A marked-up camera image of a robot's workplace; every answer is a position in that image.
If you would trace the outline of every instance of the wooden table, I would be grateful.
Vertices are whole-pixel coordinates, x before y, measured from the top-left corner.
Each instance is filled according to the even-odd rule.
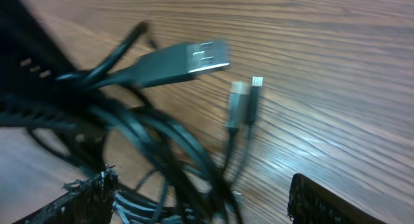
[[[230,70],[147,93],[218,155],[230,82],[264,77],[256,141],[237,185],[246,223],[288,223],[297,172],[388,223],[413,222],[414,0],[25,1],[85,69],[144,19],[162,47],[230,41]],[[141,41],[118,67],[149,51]],[[79,177],[18,130],[0,134],[0,223],[56,199],[62,183]],[[117,133],[107,158],[131,185],[151,168]],[[144,191],[156,197],[161,180]]]

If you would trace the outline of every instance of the cable bundle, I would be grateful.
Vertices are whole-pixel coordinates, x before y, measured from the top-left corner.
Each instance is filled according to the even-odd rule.
[[[147,31],[147,23],[138,24],[121,45],[97,68],[89,73],[65,74],[58,78],[59,82],[65,84],[67,92],[87,95],[93,101],[91,102],[93,105],[87,112],[106,123],[108,130],[118,128],[154,166],[154,169],[144,176],[135,190],[123,187],[116,196],[115,210],[124,223],[205,223],[216,216],[228,223],[228,207],[231,207],[237,222],[242,223],[241,213],[231,186],[237,181],[247,162],[253,125],[257,115],[259,88],[263,79],[255,77],[250,89],[243,82],[232,84],[227,125],[229,141],[224,166],[218,167],[199,141],[178,121],[154,108],[135,84],[119,79],[112,79],[108,82],[107,73],[110,69],[138,37]],[[152,39],[149,40],[149,44],[157,49]],[[97,90],[109,84],[121,85],[132,92],[143,103],[143,106],[128,109],[119,101],[106,97]],[[247,145],[241,164],[234,176],[227,181],[224,174],[234,151],[235,139],[243,125],[248,127]],[[28,131],[38,143],[50,151],[50,148],[43,144],[31,129]],[[175,142],[190,156],[195,166],[175,158],[171,150],[172,142]],[[152,201],[136,193],[155,172],[160,172],[165,177],[159,201]],[[186,173],[194,174],[208,182],[211,190],[207,193],[199,192]],[[174,208],[164,206],[168,188],[171,186],[175,191],[176,207]]]

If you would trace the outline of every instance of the micro usb connector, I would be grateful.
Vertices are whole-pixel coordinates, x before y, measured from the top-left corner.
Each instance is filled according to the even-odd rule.
[[[141,56],[132,66],[112,75],[117,84],[141,87],[194,80],[200,74],[223,70],[230,65],[228,44],[224,40],[179,43]]]

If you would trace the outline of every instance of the brown wood grain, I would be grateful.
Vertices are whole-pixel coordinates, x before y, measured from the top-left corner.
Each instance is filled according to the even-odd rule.
[[[219,156],[216,152],[226,139],[222,126],[230,82],[264,77],[252,160],[237,185],[245,195],[247,223],[289,223],[286,205],[294,173],[305,174],[387,223],[412,223],[414,0],[25,2],[84,69],[94,67],[144,19],[151,20],[163,47],[228,39],[231,69],[147,93]],[[137,44],[118,67],[149,51],[142,42]],[[116,89],[108,92],[120,96]],[[132,185],[151,168],[127,149],[121,137],[109,145],[108,161],[119,165],[125,183]],[[39,157],[8,164],[36,164]],[[25,169],[33,176],[50,175],[45,186],[54,188],[73,175]],[[28,172],[10,172],[7,178],[17,180],[21,173]],[[37,196],[47,197],[43,200],[57,198],[55,192],[38,189]],[[156,197],[157,189],[145,191]],[[27,212],[31,204],[44,205],[22,197],[16,200],[20,204],[12,203],[13,209]],[[17,219],[0,214],[0,223]]]

